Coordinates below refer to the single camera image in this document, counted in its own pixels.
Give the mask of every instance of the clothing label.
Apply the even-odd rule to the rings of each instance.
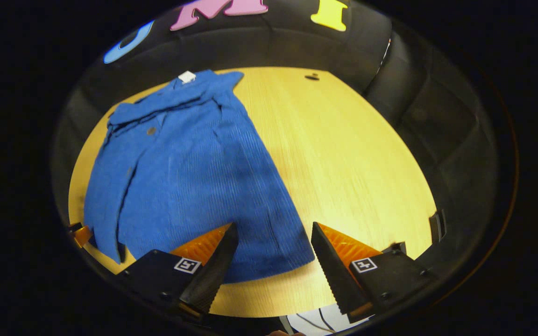
[[[179,78],[182,81],[182,84],[190,83],[196,79],[196,75],[190,71],[186,71],[183,74],[179,75]]]

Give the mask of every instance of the wooden table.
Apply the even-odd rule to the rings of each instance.
[[[436,208],[429,185],[395,130],[363,97],[325,71],[233,70],[245,74],[234,93],[271,154],[308,238],[312,222],[318,221],[379,250],[405,241],[412,258],[431,246],[429,217]],[[305,78],[313,73],[319,81]],[[71,223],[83,220],[88,179],[114,110],[111,106],[92,130],[75,164],[68,200]],[[84,248],[115,274],[135,261],[129,251],[118,265],[92,245]],[[270,317],[333,303],[315,259],[277,276],[222,285],[211,313]]]

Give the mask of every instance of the black screw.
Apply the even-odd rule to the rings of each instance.
[[[159,297],[162,299],[162,300],[171,300],[171,294],[167,293],[167,292],[161,292],[159,293]]]

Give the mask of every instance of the blue shirt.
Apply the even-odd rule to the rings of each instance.
[[[205,70],[118,105],[84,206],[102,253],[120,263],[118,242],[137,259],[170,252],[233,221],[240,241],[226,283],[314,260],[273,160],[233,94],[242,76]]]

